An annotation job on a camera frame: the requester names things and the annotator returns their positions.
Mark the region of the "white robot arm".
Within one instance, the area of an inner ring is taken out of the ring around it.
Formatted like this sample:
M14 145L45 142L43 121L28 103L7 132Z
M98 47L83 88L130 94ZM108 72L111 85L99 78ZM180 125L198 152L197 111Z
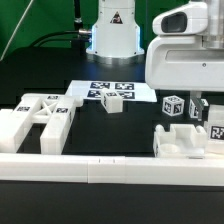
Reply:
M224 0L189 0L158 15L156 37L140 47L135 0L99 0L87 56L106 64L145 59L145 82L157 90L224 92Z

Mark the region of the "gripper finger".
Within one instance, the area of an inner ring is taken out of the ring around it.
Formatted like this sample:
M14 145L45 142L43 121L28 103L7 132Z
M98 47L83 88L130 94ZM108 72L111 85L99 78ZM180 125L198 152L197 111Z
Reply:
M202 112L203 112L203 108L204 108L204 105L201 100L201 92L200 91L191 91L190 92L190 101L193 101L196 108L198 109L197 119L199 121L201 121L202 120Z

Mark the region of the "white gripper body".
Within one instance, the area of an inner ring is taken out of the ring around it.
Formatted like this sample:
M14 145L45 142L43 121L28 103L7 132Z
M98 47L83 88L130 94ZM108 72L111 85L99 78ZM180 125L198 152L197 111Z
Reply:
M145 81L153 89L224 92L224 0L189 0L152 23Z

